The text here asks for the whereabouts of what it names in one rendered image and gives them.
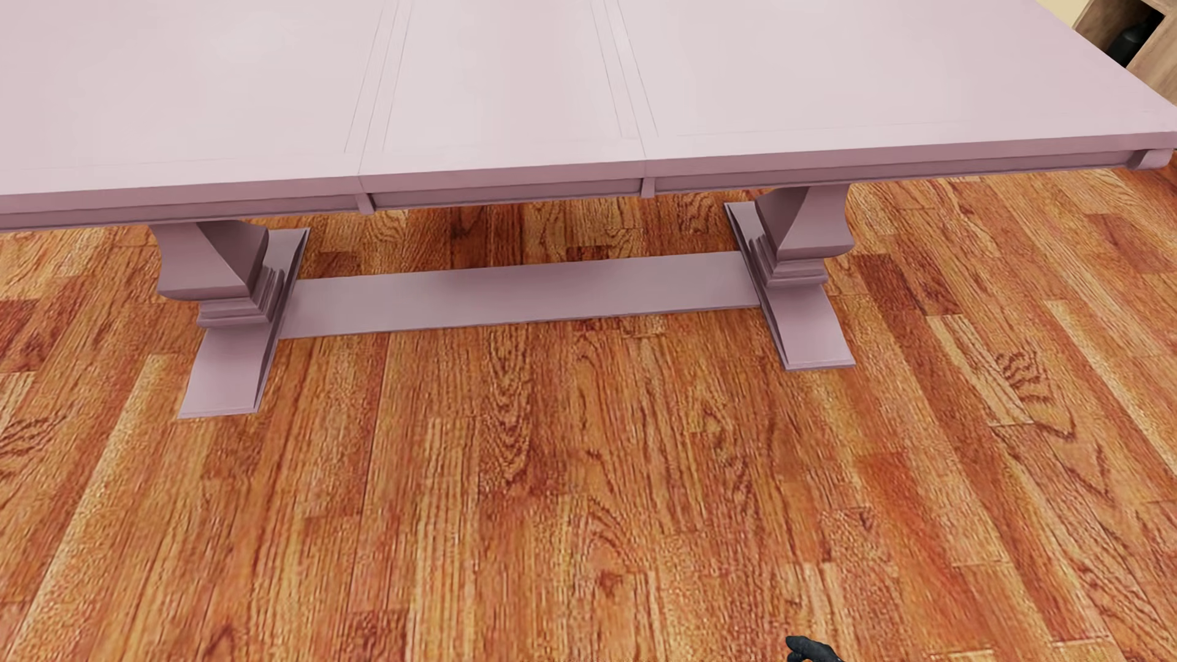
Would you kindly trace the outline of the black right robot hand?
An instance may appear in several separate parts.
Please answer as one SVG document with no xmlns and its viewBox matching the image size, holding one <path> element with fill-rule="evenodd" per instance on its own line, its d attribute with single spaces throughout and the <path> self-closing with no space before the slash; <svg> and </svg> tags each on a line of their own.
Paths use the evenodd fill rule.
<svg viewBox="0 0 1177 662">
<path fill-rule="evenodd" d="M 785 638 L 787 662 L 845 662 L 834 649 L 816 638 L 790 635 Z"/>
</svg>

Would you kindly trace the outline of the pink trestle dining table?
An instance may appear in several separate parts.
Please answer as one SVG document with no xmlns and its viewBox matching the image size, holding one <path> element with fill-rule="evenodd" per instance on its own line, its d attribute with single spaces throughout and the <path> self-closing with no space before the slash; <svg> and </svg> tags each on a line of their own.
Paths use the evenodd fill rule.
<svg viewBox="0 0 1177 662">
<path fill-rule="evenodd" d="M 0 0 L 0 233 L 147 226 L 205 336 L 180 417 L 280 338 L 758 306 L 852 368 L 851 184 L 1128 167 L 1177 106 L 1036 0 Z M 767 188 L 738 251 L 298 280 L 253 219 Z"/>
</svg>

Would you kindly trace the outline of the light wooden cabinet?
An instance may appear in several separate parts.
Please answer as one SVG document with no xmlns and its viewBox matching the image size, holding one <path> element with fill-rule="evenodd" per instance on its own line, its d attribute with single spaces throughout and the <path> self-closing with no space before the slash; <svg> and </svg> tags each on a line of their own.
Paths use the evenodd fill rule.
<svg viewBox="0 0 1177 662">
<path fill-rule="evenodd" d="M 1073 28 L 1177 106 L 1177 0 L 1086 0 Z"/>
</svg>

